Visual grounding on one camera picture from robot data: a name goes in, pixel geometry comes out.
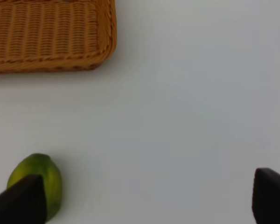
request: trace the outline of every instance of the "lime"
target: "lime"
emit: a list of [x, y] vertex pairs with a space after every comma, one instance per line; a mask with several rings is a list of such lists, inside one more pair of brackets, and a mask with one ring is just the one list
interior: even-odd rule
[[32, 154], [14, 169], [8, 179], [7, 188], [30, 174], [41, 175], [43, 178], [47, 201], [47, 221], [49, 221], [61, 206], [62, 178], [60, 171], [48, 155]]

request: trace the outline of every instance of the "white table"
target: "white table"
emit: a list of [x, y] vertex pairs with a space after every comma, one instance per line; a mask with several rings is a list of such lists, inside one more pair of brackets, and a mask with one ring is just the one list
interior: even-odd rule
[[64, 178], [54, 224], [253, 224], [280, 172], [280, 0], [117, 0], [91, 72], [0, 77], [0, 192], [31, 153]]

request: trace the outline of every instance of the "woven basket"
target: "woven basket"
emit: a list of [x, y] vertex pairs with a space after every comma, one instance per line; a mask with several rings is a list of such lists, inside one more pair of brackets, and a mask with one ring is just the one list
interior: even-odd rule
[[116, 40], [115, 0], [0, 0], [0, 73], [91, 70]]

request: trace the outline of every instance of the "green lime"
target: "green lime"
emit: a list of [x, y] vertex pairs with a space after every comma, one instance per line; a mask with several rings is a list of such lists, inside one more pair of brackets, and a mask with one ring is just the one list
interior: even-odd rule
[[58, 167], [45, 154], [32, 154], [18, 164], [10, 175], [7, 188], [27, 175], [41, 175], [47, 201], [47, 221], [59, 211], [62, 199], [62, 178]]

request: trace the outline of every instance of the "tabletop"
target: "tabletop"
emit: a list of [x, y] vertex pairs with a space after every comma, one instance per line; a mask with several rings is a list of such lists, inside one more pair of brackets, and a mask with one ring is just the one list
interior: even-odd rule
[[280, 0], [117, 0], [94, 71], [0, 76], [0, 192], [46, 153], [54, 224], [253, 224], [257, 167], [280, 173]]

